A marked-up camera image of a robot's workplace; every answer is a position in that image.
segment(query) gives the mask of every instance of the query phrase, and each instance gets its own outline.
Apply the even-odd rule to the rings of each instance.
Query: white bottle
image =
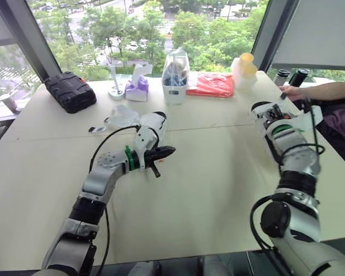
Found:
[[[248,90],[257,81],[257,67],[252,64],[253,59],[251,53],[243,53],[232,62],[231,71],[235,91]]]

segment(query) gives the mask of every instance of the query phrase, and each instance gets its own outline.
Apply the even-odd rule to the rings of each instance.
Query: glass window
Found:
[[[298,70],[298,68],[283,68],[290,71],[291,76]],[[274,79],[278,69],[271,67],[267,75]],[[302,87],[321,85],[328,82],[345,82],[345,71],[343,70],[325,70],[325,69],[311,69],[308,77],[304,80]]]
[[[18,45],[0,47],[0,95],[10,94],[16,101],[27,102],[40,84]]]
[[[182,47],[192,70],[229,71],[250,52],[269,0],[28,0],[60,68],[87,81],[131,74]]]

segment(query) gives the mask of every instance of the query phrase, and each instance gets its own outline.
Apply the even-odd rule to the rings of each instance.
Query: tissue box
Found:
[[[148,81],[143,76],[139,77],[137,87],[129,81],[125,86],[125,98],[131,101],[147,102],[148,87]]]

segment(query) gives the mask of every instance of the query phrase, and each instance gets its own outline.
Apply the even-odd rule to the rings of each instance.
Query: white container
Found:
[[[257,81],[257,67],[252,64],[253,58],[250,53],[244,53],[240,57],[234,58],[231,71],[235,92],[248,90]]]
[[[185,101],[188,76],[189,59],[186,52],[180,48],[167,55],[161,78],[166,104],[178,105]],[[185,83],[185,85],[175,86],[177,83]]]
[[[166,86],[162,85],[165,103],[169,105],[179,105],[185,101],[187,85]]]

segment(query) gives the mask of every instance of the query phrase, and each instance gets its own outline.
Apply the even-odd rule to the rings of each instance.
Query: car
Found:
[[[129,45],[127,45],[126,47],[125,47],[125,49],[126,50],[128,50],[128,51],[135,51],[135,50],[137,50],[138,49],[138,45],[137,44],[129,44]]]
[[[147,48],[147,40],[146,39],[142,39],[140,41],[139,47],[142,49],[146,49]]]
[[[44,6],[44,7],[42,7],[41,8],[41,10],[52,10],[53,9],[53,7],[52,6],[50,6],[50,5],[46,5],[46,6]]]

